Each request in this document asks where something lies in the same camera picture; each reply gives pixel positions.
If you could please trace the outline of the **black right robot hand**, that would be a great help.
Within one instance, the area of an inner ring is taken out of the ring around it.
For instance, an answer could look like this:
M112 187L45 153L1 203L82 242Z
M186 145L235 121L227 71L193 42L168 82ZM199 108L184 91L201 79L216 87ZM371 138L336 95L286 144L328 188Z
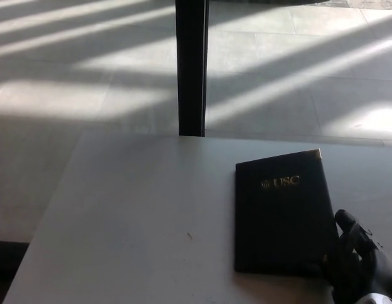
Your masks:
M321 268L335 303L392 303L392 260L373 234L346 210L335 214L342 231Z

